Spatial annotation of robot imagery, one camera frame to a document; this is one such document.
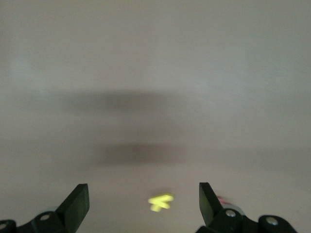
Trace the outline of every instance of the blurry yellow object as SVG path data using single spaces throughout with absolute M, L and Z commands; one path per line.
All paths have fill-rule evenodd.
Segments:
M 159 212 L 162 208 L 169 209 L 170 205 L 167 202 L 172 200 L 174 200 L 172 194 L 162 194 L 159 196 L 149 198 L 148 202 L 151 204 L 150 209 L 152 211 Z

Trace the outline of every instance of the black plastic part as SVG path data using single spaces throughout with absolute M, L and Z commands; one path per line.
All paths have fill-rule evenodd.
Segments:
M 205 225 L 209 225 L 214 217 L 223 209 L 209 183 L 200 183 L 199 204 Z
M 235 217 L 230 217 L 226 214 L 226 211 L 229 211 L 229 209 L 222 209 L 207 228 L 220 233 L 240 232 L 243 224 L 242 215 L 237 211 L 231 210 L 236 215 Z
M 79 184 L 55 212 L 44 212 L 16 227 L 13 220 L 0 221 L 0 233 L 75 233 L 89 210 L 87 184 Z
M 205 226 L 196 233 L 297 233 L 295 229 L 283 218 L 278 216 L 261 216 L 259 222 L 250 220 L 236 210 L 234 216 L 226 214 L 209 183 L 200 183 L 200 210 Z M 277 221 L 274 225 L 267 221 L 272 217 Z
M 277 225 L 268 223 L 267 218 L 273 217 L 277 220 Z M 267 233 L 297 233 L 294 228 L 283 218 L 273 215 L 261 216 L 258 220 L 259 227 Z
M 89 210 L 87 184 L 79 184 L 56 209 L 69 233 L 75 233 Z

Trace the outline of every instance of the metal screw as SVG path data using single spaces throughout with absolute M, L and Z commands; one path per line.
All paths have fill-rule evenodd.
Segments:
M 278 224 L 278 221 L 274 217 L 267 217 L 266 220 L 271 225 L 276 226 Z
M 233 210 L 227 210 L 225 214 L 229 217 L 235 217 L 236 213 Z
M 44 221 L 44 220 L 47 220 L 49 217 L 50 217 L 50 215 L 42 215 L 40 220 Z
M 6 228 L 6 223 L 0 224 L 0 230 L 3 230 L 4 228 Z

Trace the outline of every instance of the bolt head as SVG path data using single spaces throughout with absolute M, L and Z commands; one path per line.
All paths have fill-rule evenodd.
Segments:
M 6 228 L 6 223 L 0 224 L 0 230 L 3 230 L 4 228 Z
M 237 215 L 233 210 L 227 210 L 225 214 L 229 217 L 235 217 Z
M 278 221 L 274 217 L 267 217 L 267 222 L 273 226 L 276 226 L 278 224 Z

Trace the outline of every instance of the white surface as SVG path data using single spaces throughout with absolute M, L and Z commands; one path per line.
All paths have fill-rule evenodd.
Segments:
M 78 232 L 192 233 L 210 182 L 309 232 L 310 22 L 308 0 L 2 0 L 0 219 L 88 183 Z

